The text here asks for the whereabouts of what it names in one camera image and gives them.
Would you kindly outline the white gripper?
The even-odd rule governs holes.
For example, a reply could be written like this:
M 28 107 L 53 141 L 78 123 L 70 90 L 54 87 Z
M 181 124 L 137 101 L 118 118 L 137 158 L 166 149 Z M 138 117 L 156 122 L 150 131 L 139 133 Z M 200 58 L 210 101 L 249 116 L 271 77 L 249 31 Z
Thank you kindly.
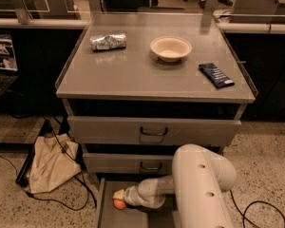
M 132 206 L 142 206 L 143 205 L 143 199 L 139 195 L 138 187 L 137 186 L 131 186 L 121 190 L 116 191 L 113 194 L 114 200 L 124 200 L 127 204 L 130 204 Z

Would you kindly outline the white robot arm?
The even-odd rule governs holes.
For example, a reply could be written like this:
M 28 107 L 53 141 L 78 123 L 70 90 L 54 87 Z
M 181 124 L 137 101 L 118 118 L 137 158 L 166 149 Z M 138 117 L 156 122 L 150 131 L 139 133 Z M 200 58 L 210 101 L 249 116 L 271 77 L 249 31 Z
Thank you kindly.
M 237 181 L 232 163 L 220 154 L 196 144 L 177 149 L 172 173 L 141 181 L 116 191 L 113 205 L 161 208 L 168 194 L 176 198 L 181 228 L 235 228 L 223 194 Z

